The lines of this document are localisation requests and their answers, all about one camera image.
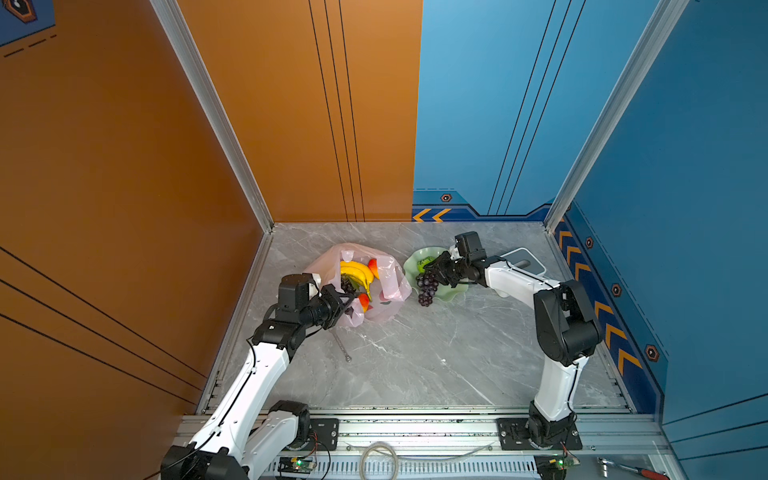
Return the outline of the yellow banana bunch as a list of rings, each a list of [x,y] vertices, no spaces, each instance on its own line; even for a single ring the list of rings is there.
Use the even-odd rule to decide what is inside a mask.
[[[370,300],[372,299],[371,286],[374,276],[366,264],[356,261],[342,261],[340,263],[340,273],[341,275],[345,274],[352,277],[358,285],[358,291],[363,289],[365,294],[370,297]]]

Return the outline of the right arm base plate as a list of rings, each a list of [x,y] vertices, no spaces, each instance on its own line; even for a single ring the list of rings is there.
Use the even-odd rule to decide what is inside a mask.
[[[504,451],[583,449],[576,427],[577,416],[570,415],[556,422],[538,417],[499,418],[496,420],[498,437]]]

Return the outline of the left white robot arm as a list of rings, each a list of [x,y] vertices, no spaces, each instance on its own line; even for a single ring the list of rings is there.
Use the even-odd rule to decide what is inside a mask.
[[[304,445],[310,414],[303,403],[278,402],[260,426],[255,423],[308,330],[332,329],[359,297],[318,282],[307,273],[283,277],[221,403],[187,445],[170,447],[151,479],[258,479],[286,447]]]

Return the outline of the red yellow mango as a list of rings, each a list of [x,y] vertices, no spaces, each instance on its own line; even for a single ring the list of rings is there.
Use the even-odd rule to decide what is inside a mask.
[[[367,312],[371,308],[371,300],[367,294],[361,293],[358,296],[358,301],[360,302],[360,305],[364,312]]]

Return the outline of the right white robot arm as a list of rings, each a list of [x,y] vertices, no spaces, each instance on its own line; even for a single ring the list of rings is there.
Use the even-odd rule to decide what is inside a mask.
[[[544,355],[540,386],[521,427],[502,428],[509,439],[533,449],[582,447],[573,400],[589,358],[603,341],[584,286],[533,275],[501,257],[454,258],[447,251],[424,267],[441,285],[474,283],[512,297],[534,312],[538,345]]]

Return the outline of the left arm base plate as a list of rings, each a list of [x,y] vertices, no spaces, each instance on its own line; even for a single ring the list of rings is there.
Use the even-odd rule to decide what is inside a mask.
[[[295,439],[286,447],[290,451],[310,451],[317,446],[337,448],[340,421],[338,418],[300,420]]]

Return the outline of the red pear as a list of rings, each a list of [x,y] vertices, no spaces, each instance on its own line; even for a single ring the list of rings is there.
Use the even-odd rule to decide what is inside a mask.
[[[373,276],[376,279],[380,278],[379,270],[378,270],[378,263],[376,258],[371,258],[367,264],[369,270],[372,272]]]

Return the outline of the purple grape bunch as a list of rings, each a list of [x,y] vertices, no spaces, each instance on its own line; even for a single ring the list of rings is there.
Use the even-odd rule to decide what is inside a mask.
[[[432,272],[424,271],[416,277],[416,283],[419,290],[419,304],[423,307],[429,307],[434,302],[434,298],[440,286],[437,277]]]
[[[356,295],[358,292],[356,281],[348,275],[341,275],[340,286],[347,295]]]

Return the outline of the pink plastic bag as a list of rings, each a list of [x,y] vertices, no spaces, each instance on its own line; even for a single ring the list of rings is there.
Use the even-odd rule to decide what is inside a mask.
[[[379,279],[374,277],[371,286],[371,308],[364,312],[357,298],[338,320],[338,326],[355,328],[365,321],[392,319],[412,292],[403,268],[384,251],[355,243],[341,243],[331,247],[303,270],[303,273],[315,275],[320,286],[331,284],[337,291],[343,291],[340,286],[340,263],[356,261],[367,265],[371,258],[377,259],[380,275]]]

